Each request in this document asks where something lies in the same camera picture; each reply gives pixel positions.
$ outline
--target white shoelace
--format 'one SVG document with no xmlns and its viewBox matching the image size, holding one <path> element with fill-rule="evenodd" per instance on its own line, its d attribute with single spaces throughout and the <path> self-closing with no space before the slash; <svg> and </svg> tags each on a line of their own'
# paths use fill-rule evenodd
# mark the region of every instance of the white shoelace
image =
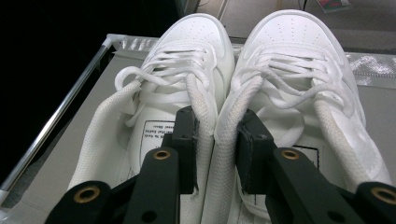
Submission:
<svg viewBox="0 0 396 224">
<path fill-rule="evenodd" d="M 330 71 L 337 72 L 340 75 L 340 68 L 329 63 L 327 58 L 319 51 L 296 51 L 296 50 L 277 50 L 271 52 L 265 49 L 258 49 L 250 60 L 254 59 L 252 66 L 247 66 L 236 71 L 232 80 L 232 91 L 243 88 L 254 78 L 262 78 L 262 86 L 259 91 L 266 94 L 274 105 L 262 107 L 257 115 L 260 118 L 273 119 L 276 117 L 293 116 L 294 123 L 279 139 L 278 147 L 291 147 L 301 137 L 304 130 L 304 117 L 295 106 L 314 97 L 317 93 L 329 91 L 331 96 L 337 99 L 338 104 L 343 108 L 347 117 L 351 117 L 354 112 L 354 104 L 351 95 L 345 93 L 339 86 L 342 81 L 336 74 L 328 74 Z M 312 78 L 311 83 L 314 86 L 308 90 L 297 90 L 291 86 L 293 80 L 302 78 Z M 293 96 L 293 100 L 285 100 L 279 90 Z M 268 218 L 266 209 L 250 201 L 247 195 L 244 195 L 239 189 L 239 194 L 247 209 L 259 217 Z"/>
<path fill-rule="evenodd" d="M 125 121 L 128 127 L 134 126 L 137 117 L 146 104 L 174 104 L 190 101 L 188 90 L 209 91 L 212 88 L 205 73 L 205 54 L 211 46 L 181 43 L 177 46 L 158 48 L 152 58 L 142 68 L 123 68 L 115 78 L 117 91 L 123 88 L 124 80 L 132 75 L 149 84 L 139 93 L 139 100 L 133 100 L 127 110 L 133 115 Z M 168 86 L 168 93 L 155 92 L 159 86 Z"/>
</svg>

